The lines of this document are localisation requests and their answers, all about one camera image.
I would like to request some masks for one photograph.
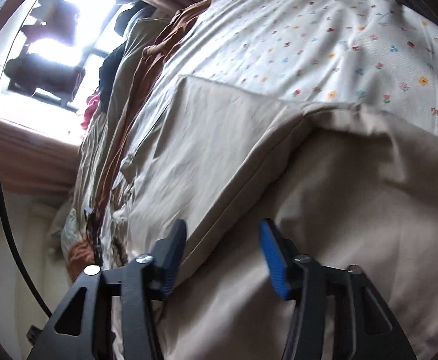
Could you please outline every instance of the blanket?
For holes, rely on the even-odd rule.
[[[438,137],[366,104],[295,103],[183,76],[121,166],[104,268],[149,252],[183,218],[177,288],[157,321],[165,358],[279,359],[293,311],[271,286],[258,222],[300,252],[360,264],[420,360],[438,350]],[[114,303],[121,358],[120,304]],[[325,346],[332,346],[328,321]]]

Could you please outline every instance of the bolt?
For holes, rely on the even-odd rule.
[[[101,271],[101,267],[98,265],[88,265],[84,268],[84,273],[89,276],[97,275]]]
[[[350,265],[347,267],[347,270],[352,273],[353,275],[362,275],[364,272],[362,268],[358,265]]]
[[[294,261],[297,261],[298,263],[301,264],[307,264],[311,262],[311,257],[308,256],[307,254],[300,254],[299,256],[297,256]]]
[[[140,256],[136,257],[136,261],[139,264],[147,264],[147,263],[153,262],[154,257],[152,257],[152,255],[150,255],[150,254],[141,254]]]

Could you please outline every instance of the white wall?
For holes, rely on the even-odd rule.
[[[26,0],[0,31],[0,78],[14,38],[35,1]],[[17,93],[0,92],[0,117],[64,142],[81,141],[81,121],[74,112]]]
[[[69,288],[64,260],[46,251],[46,233],[55,210],[38,203],[42,198],[7,192],[4,195],[17,248],[53,311]],[[25,359],[31,349],[27,330],[32,324],[43,328],[46,322],[19,274],[0,224],[0,343],[13,360]]]

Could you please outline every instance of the window pane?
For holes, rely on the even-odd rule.
[[[119,8],[117,13],[114,15],[112,20],[108,23],[104,32],[102,33],[99,40],[97,41],[96,43],[97,49],[110,53],[112,50],[114,50],[124,42],[124,38],[118,35],[116,31],[114,31],[114,26],[116,24],[116,19],[119,16],[119,14],[127,9],[132,8],[133,5],[134,5],[133,3],[124,4]]]
[[[86,99],[92,95],[99,86],[99,68],[102,66],[102,62],[104,62],[104,59],[100,56],[91,55],[84,65],[84,79],[77,90],[74,101],[71,103],[71,105],[79,109],[79,111],[85,109],[87,106]]]
[[[85,47],[100,34],[101,24],[115,4],[115,0],[65,0],[80,11],[77,21],[76,44]]]

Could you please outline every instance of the small flower print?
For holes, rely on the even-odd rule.
[[[402,89],[403,92],[407,92],[410,89],[410,86],[406,84],[405,82],[399,84],[399,88]]]
[[[363,91],[362,89],[358,90],[356,92],[357,96],[359,97],[358,100],[363,99],[367,96],[367,92]]]
[[[418,83],[420,83],[422,86],[425,86],[429,83],[429,79],[427,77],[422,76],[417,80]]]

